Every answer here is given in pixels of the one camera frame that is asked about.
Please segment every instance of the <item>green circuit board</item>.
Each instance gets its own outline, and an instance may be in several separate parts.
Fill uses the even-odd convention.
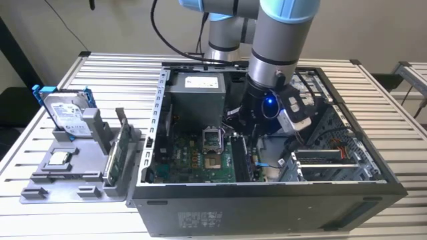
[[[175,138],[174,161],[155,167],[158,183],[235,183],[231,143],[225,141],[222,154],[203,154],[201,136]]]

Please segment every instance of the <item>wall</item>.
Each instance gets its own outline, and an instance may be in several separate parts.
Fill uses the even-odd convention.
[[[97,0],[95,11],[89,0],[50,2],[91,51],[174,53],[153,31],[151,0]],[[359,59],[373,72],[390,72],[398,61],[427,62],[425,9],[425,0],[322,0],[302,56]],[[45,0],[2,0],[0,15],[42,79],[58,83],[85,49],[54,11]],[[201,18],[178,0],[159,0],[158,27],[183,51],[195,48]]]
[[[10,87],[26,87],[26,85],[10,64],[7,57],[0,52],[0,94]]]

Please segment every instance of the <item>aluminum slatted table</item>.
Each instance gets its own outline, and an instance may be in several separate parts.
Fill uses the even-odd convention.
[[[179,56],[93,53],[79,57],[59,88],[93,89],[102,117],[118,127],[115,108],[125,107],[130,123],[145,132],[162,62]],[[409,196],[351,232],[195,239],[427,239],[427,132],[403,110],[362,65],[349,60],[302,59],[321,67],[355,115]],[[141,215],[123,202],[27,204],[22,189],[53,143],[54,123],[42,109],[0,162],[0,236],[11,239],[150,239]]]
[[[427,98],[427,63],[401,61],[394,68],[394,74],[399,74]]]

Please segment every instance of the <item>label sticker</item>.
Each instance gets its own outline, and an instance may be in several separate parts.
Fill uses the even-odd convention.
[[[219,78],[205,76],[189,76],[186,77],[186,88],[218,89]]]
[[[90,137],[91,130],[83,121],[83,113],[81,108],[71,103],[57,102],[51,104],[58,124],[65,128],[66,132],[77,137]]]
[[[182,229],[219,228],[222,218],[222,211],[189,211],[178,213],[178,222]]]

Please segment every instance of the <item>hard drive label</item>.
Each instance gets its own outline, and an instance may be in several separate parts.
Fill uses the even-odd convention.
[[[54,114],[59,125],[66,132],[77,137],[90,137],[91,130],[83,121],[83,113],[81,108],[71,103],[57,102],[51,104]]]

